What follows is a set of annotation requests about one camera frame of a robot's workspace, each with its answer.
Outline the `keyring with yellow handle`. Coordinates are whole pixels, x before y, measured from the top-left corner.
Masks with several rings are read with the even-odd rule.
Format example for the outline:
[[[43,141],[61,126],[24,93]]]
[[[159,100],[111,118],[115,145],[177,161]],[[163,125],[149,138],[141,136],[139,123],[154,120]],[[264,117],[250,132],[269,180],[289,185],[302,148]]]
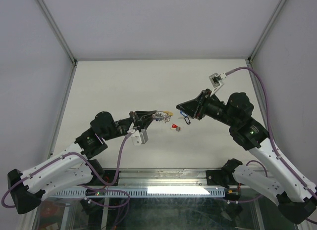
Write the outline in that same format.
[[[173,113],[170,111],[157,111],[152,115],[152,118],[157,122],[167,123],[170,121]]]

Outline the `red tagged key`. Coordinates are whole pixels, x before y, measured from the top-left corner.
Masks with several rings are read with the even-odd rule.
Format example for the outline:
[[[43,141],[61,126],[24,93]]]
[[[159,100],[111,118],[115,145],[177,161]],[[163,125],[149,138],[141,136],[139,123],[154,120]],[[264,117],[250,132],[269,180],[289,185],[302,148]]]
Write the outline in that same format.
[[[172,124],[170,129],[178,131],[178,132],[181,130],[181,128],[178,125],[176,125],[176,124]]]

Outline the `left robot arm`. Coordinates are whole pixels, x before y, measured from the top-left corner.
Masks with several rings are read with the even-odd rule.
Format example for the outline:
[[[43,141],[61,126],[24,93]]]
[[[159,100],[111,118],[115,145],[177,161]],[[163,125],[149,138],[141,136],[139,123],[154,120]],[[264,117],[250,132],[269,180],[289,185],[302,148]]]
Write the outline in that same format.
[[[107,149],[106,141],[132,138],[135,145],[147,142],[147,128],[156,111],[131,111],[128,118],[115,121],[109,112],[98,113],[90,127],[58,156],[51,157],[25,171],[13,169],[7,174],[11,208],[19,215],[36,209],[44,200],[66,188],[100,184],[104,179],[102,166],[95,156]]]

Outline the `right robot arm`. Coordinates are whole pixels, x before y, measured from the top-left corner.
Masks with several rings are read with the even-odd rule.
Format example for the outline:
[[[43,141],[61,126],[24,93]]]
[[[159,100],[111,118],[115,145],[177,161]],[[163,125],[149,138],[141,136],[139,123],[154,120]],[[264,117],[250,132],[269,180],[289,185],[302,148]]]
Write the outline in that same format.
[[[267,129],[252,117],[254,106],[244,92],[233,93],[227,103],[211,90],[176,108],[192,119],[208,116],[229,126],[233,140],[256,157],[274,179],[253,174],[242,162],[231,159],[221,168],[222,180],[247,185],[272,201],[290,222],[299,225],[317,209],[317,186],[280,151]]]

